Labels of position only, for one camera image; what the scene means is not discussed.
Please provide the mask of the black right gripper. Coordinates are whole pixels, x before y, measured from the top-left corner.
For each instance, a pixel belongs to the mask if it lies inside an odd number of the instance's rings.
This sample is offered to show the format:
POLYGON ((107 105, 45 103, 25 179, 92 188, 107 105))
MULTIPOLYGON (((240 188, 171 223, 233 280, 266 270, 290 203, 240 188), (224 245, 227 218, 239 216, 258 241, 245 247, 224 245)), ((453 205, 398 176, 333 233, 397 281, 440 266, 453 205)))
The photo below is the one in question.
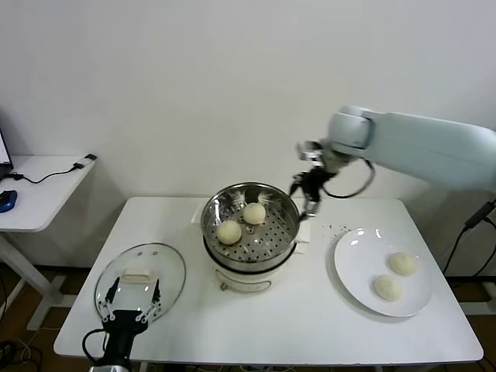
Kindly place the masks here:
POLYGON ((320 190, 329 180, 329 172, 322 167, 312 169, 293 176, 288 195, 291 197, 300 187, 305 196, 300 221, 303 222, 317 215, 320 206, 320 190))

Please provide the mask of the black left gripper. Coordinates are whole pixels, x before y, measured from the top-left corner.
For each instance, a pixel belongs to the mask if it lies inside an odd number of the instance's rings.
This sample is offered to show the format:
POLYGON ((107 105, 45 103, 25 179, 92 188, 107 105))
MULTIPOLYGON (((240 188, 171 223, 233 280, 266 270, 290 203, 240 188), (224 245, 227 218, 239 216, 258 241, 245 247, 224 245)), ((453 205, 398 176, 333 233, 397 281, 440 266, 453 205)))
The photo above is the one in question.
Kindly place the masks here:
POLYGON ((119 289, 119 279, 116 278, 105 292, 105 296, 98 294, 96 308, 102 321, 103 329, 108 334, 104 357, 114 359, 129 359, 134 339, 147 331, 148 321, 156 316, 160 310, 160 280, 157 279, 153 289, 150 306, 142 310, 115 310, 112 303, 119 289))

